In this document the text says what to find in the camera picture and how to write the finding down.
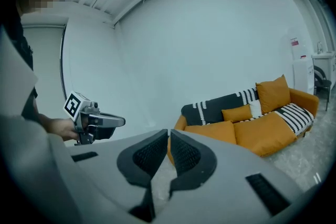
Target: sink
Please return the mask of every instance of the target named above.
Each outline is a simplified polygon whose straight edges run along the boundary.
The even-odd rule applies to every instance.
[[[332,58],[335,55],[335,51],[326,51],[322,52],[320,54],[317,54],[316,52],[312,55],[312,58]]]

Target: black shirt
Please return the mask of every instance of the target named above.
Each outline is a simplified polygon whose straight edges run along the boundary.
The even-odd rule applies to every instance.
[[[33,51],[28,45],[27,39],[23,35],[23,27],[21,24],[21,18],[17,12],[16,6],[12,6],[8,10],[8,16],[4,20],[4,27],[6,32],[11,39],[14,47],[25,60],[27,65],[33,70]],[[34,109],[34,97],[37,97],[36,89],[34,88],[30,93],[28,100],[25,104],[25,107],[22,111],[22,116],[27,120],[32,120],[37,123],[40,123],[40,120],[37,116],[37,113]]]

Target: sofa backrest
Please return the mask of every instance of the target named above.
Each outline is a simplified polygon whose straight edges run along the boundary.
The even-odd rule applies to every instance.
[[[216,99],[185,105],[182,107],[181,114],[186,118],[188,126],[206,125],[223,121],[222,109],[238,108],[258,99],[257,89],[251,88]]]

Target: person's hand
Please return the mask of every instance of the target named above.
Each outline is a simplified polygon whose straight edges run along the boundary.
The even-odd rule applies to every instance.
[[[87,122],[83,122],[83,128],[87,127]],[[78,140],[78,133],[71,119],[51,119],[48,124],[48,133],[57,134],[63,141]]]

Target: sofa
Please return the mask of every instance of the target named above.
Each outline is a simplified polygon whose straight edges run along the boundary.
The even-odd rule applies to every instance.
[[[267,102],[274,102],[284,92],[287,94],[284,102],[267,107]],[[250,105],[254,102],[261,104],[261,113],[251,118],[240,117],[252,111]],[[317,96],[289,88],[282,76],[273,82],[257,83],[255,88],[185,105],[174,128],[236,144],[264,157],[311,130],[318,105]],[[170,147],[169,138],[167,155],[174,164]]]

